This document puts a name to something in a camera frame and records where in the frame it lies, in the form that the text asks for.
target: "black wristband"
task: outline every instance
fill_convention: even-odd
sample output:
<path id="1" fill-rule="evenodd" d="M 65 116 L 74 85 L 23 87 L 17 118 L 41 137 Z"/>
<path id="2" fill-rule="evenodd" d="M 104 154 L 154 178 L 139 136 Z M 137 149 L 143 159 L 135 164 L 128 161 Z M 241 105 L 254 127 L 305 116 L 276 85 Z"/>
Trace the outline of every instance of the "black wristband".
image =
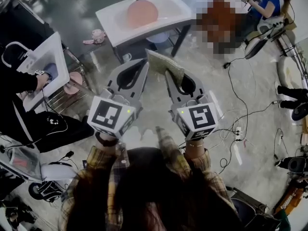
<path id="1" fill-rule="evenodd" d="M 119 139 L 115 139 L 113 141 L 106 141 L 106 140 L 103 140 L 101 137 L 100 137 L 100 133 L 99 132 L 96 132 L 95 133 L 95 137 L 96 139 L 98 140 L 99 143 L 101 143 L 103 146 L 105 147 L 112 147 L 112 146 L 115 146 L 116 144 L 118 144 L 119 142 Z"/>

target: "black sleeve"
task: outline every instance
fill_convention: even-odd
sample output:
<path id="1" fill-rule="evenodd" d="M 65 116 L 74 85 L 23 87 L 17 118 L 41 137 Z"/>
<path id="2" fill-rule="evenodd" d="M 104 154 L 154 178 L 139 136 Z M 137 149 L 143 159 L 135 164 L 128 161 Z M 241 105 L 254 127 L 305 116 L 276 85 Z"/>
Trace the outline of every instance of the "black sleeve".
<path id="1" fill-rule="evenodd" d="M 6 66 L 0 66 L 1 91 L 21 93 L 23 91 L 35 91 L 38 85 L 36 76 L 21 73 Z"/>

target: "plaid sleeve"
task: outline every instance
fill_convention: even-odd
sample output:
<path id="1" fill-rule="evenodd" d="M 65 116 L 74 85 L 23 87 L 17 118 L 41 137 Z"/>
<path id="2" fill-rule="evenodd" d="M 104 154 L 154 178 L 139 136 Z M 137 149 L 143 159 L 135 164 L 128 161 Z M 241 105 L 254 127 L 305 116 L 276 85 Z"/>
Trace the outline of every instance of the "plaid sleeve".
<path id="1" fill-rule="evenodd" d="M 103 150 L 97 149 L 95 146 L 93 146 L 87 158 L 87 167 L 91 167 L 92 169 L 107 169 L 110 166 L 110 161 L 113 158 L 114 156 L 108 155 Z M 62 195 L 62 207 L 58 224 L 60 231 L 66 230 L 69 213 L 75 204 L 74 189 L 77 186 L 79 179 L 84 177 L 91 178 L 90 172 L 91 171 L 87 171 L 87 169 L 81 170 L 68 186 L 66 192 Z"/>
<path id="2" fill-rule="evenodd" d="M 213 189 L 214 192 L 216 192 L 216 194 L 236 212 L 236 209 L 228 196 L 227 189 L 222 178 L 217 173 L 211 172 L 211 159 L 208 150 L 206 150 L 201 157 L 192 159 L 192 162 L 195 168 L 202 170 L 205 179 L 210 184 L 211 189 Z"/>

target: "woman in blue shirt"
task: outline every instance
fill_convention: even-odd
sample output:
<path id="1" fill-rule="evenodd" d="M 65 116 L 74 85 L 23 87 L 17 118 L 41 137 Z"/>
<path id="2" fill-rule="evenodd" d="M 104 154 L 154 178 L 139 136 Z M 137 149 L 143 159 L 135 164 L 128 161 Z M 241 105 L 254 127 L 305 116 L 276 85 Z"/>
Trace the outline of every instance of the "woman in blue shirt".
<path id="1" fill-rule="evenodd" d="M 286 15 L 290 6 L 290 0 L 262 0 L 259 3 L 253 0 L 248 0 L 248 3 L 252 8 L 243 17 L 241 26 L 239 30 L 237 30 L 236 41 L 238 43 L 242 43 L 251 32 L 257 30 L 257 25 L 261 18 L 266 20 L 281 14 Z"/>

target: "sink basin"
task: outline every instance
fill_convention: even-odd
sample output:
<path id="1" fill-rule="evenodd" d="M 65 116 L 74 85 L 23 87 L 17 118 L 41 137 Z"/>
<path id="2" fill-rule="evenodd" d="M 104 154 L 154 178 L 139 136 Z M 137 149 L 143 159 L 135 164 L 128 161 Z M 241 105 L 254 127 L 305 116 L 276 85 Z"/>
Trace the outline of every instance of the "sink basin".
<path id="1" fill-rule="evenodd" d="M 61 38 L 55 32 L 33 51 L 34 57 L 27 57 L 18 67 L 17 71 L 34 74 L 36 70 L 43 70 L 50 63 L 56 64 L 58 76 L 44 87 L 45 97 L 49 97 L 59 88 L 69 82 L 69 73 L 64 59 Z M 43 101 L 42 91 L 35 91 L 24 99 L 26 111 L 36 109 Z"/>
<path id="2" fill-rule="evenodd" d="M 148 0 L 158 9 L 157 21 L 133 29 L 128 25 L 127 11 L 134 1 L 118 2 L 96 12 L 113 47 L 162 27 L 193 19 L 191 9 L 182 0 Z"/>

